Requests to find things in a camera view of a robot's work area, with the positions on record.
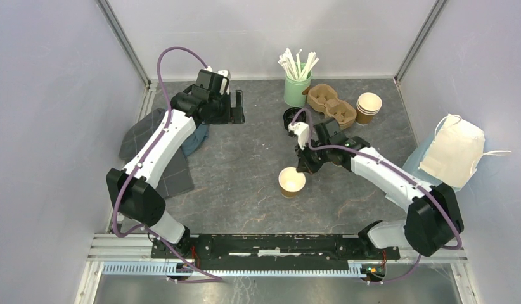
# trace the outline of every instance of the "drawstring bag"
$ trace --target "drawstring bag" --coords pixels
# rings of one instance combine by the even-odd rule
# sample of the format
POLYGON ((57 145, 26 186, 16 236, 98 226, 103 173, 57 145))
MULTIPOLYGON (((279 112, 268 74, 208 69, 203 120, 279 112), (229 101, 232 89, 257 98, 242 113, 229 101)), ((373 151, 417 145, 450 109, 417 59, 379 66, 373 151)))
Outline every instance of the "drawstring bag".
POLYGON ((485 153, 483 130, 459 115, 449 114, 436 126, 434 139, 418 169, 453 188, 460 189, 475 174, 477 164, 483 156, 502 156, 508 153, 510 151, 503 150, 485 153))

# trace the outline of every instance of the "wall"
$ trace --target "wall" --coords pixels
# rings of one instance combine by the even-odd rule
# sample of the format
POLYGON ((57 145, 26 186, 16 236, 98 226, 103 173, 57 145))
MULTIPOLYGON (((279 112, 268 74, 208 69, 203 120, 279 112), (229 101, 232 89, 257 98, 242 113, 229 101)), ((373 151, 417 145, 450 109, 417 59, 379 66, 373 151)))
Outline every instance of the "wall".
POLYGON ((521 1, 448 2, 402 96, 419 141, 455 113, 484 130, 486 150, 513 151, 485 157, 457 197, 484 303, 521 303, 521 1))
POLYGON ((143 85, 94 1, 0 1, 0 303, 72 303, 143 85))
MULTIPOLYGON (((234 78, 283 78, 286 48, 317 52, 314 77, 390 77, 434 0, 110 0, 149 77, 170 46, 196 51, 234 78)), ((164 60, 165 79, 195 79, 188 54, 164 60)))

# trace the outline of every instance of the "drawstring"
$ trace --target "drawstring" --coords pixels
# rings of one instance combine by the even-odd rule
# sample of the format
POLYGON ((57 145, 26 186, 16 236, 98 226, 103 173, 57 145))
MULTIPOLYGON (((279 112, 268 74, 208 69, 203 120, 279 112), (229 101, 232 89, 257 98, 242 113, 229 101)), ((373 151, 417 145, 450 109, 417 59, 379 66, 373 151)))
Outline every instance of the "drawstring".
POLYGON ((436 128, 434 129, 434 140, 433 140, 433 142, 436 141, 436 134, 438 133, 438 127, 439 127, 440 124, 441 124, 442 122, 444 122, 444 121, 445 121, 449 116, 454 116, 454 117, 457 117, 457 118, 458 118, 458 121, 455 122, 455 123, 452 124, 452 125, 456 125, 456 124, 458 124, 459 122, 462 121, 462 117, 461 117, 460 115, 447 114, 447 116, 445 116, 444 118, 442 118, 442 120, 440 120, 440 122, 436 125, 436 128))
POLYGON ((488 151, 488 152, 485 152, 485 153, 482 153, 478 158, 477 158, 477 161, 473 161, 472 162, 472 166, 470 167, 470 175, 474 174, 475 171, 477 171, 477 169, 475 169, 475 171, 472 171, 473 170, 473 165, 475 164, 475 162, 479 162, 480 159, 483 157, 483 156, 507 156, 509 154, 511 154, 512 151, 510 150, 494 150, 494 151, 488 151))

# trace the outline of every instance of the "gray tabletop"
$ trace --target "gray tabletop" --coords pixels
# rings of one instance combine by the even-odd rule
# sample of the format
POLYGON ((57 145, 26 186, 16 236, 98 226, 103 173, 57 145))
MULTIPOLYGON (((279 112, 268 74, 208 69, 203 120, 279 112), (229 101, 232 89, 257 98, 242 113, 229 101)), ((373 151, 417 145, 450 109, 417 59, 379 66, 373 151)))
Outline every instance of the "gray tabletop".
MULTIPOLYGON (((402 166, 415 149, 408 116, 392 79, 313 80, 332 86, 355 106, 364 92, 382 98, 379 114, 367 126, 345 133, 361 136, 402 166)), ((191 82, 169 82, 171 96, 191 82)), ((326 164, 307 174, 305 188, 293 199, 280 194, 278 174, 295 167, 296 139, 283 128, 283 80, 231 81, 243 90, 246 123, 212 125, 209 138, 188 157, 195 184, 191 192, 167 199, 167 210, 193 233, 354 233, 375 220, 399 220, 404 212, 372 183, 341 167, 326 164)), ((158 89, 153 108, 165 107, 158 89)), ((314 113, 318 122, 323 115, 314 113)), ((124 227, 130 227, 126 220, 124 227)))

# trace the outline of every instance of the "gray floor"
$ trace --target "gray floor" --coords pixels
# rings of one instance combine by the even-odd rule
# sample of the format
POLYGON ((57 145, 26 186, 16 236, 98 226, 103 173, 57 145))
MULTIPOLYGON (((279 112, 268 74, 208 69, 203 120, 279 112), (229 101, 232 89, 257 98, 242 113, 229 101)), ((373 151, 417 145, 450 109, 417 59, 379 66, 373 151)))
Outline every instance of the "gray floor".
MULTIPOLYGON (((388 277, 408 271, 408 265, 388 265, 388 277)), ((98 304, 114 303, 461 303, 451 266, 421 265, 408 278, 383 286, 368 286, 354 278, 227 277, 224 283, 173 284, 159 276, 104 275, 98 304)))
MULTIPOLYGON (((171 96, 191 82, 171 82, 171 96)), ((361 136, 395 164, 402 166, 415 149, 408 116, 392 79, 314 80, 331 85, 340 99, 355 106, 358 96, 374 92, 383 100, 380 113, 367 126, 354 124, 345 132, 361 136)), ((282 80, 231 82, 244 92, 244 125, 210 126, 209 138, 188 157, 195 190, 167 200, 167 210, 192 232, 353 233, 374 220, 403 219, 404 212, 381 190, 332 164, 307 176, 294 199, 278 189, 281 169, 297 164, 296 139, 283 129, 282 80)), ((165 107, 160 89, 154 108, 165 107)), ((315 113, 314 121, 321 119, 315 113)), ((124 227, 130 227, 126 220, 124 227)))

